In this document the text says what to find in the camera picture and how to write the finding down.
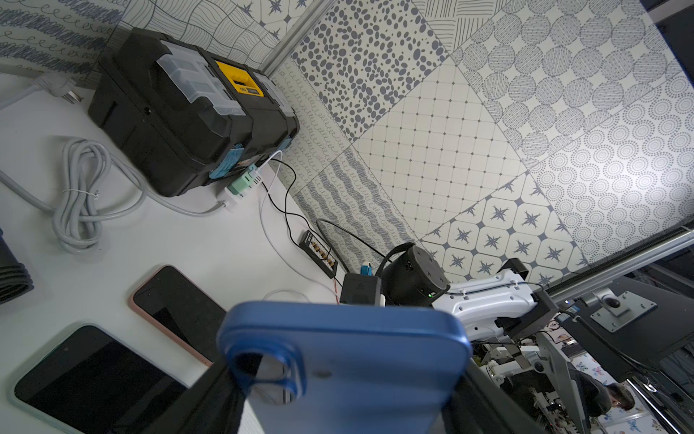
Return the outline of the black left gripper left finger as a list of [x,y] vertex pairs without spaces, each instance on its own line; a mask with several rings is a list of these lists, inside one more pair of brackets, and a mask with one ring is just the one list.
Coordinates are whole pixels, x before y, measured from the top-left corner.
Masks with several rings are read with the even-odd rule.
[[218,357],[144,433],[236,434],[245,401],[227,361]]

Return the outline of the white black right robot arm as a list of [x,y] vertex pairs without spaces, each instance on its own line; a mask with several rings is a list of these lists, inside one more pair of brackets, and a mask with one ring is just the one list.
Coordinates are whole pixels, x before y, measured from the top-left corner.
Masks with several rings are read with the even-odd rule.
[[546,289],[525,279],[529,271],[517,258],[492,276],[452,283],[429,252],[408,242],[392,249],[374,275],[388,306],[448,313],[471,341],[518,342],[540,332],[558,313]]

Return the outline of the grey-green case phone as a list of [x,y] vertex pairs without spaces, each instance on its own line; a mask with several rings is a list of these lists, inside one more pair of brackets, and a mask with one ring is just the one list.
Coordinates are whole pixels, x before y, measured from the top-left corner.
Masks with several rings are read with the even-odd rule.
[[18,369],[9,398],[66,433],[143,433],[187,388],[94,324],[74,324]]

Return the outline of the blue phone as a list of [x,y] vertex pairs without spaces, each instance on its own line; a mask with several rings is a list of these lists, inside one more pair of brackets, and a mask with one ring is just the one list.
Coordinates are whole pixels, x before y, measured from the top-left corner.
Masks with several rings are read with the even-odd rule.
[[424,433],[472,356],[434,309],[254,301],[217,346],[267,433]]

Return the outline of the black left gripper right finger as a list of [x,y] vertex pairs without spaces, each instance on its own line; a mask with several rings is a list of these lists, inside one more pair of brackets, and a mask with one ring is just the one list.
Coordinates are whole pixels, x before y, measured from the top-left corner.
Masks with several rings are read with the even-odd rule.
[[544,433],[474,362],[459,378],[441,415],[446,434]]

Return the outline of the pink case phone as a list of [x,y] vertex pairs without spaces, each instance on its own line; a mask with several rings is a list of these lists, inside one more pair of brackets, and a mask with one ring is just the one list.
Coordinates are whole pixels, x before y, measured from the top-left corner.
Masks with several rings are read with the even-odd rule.
[[128,306],[196,360],[213,364],[226,310],[179,269],[160,268],[130,295]]

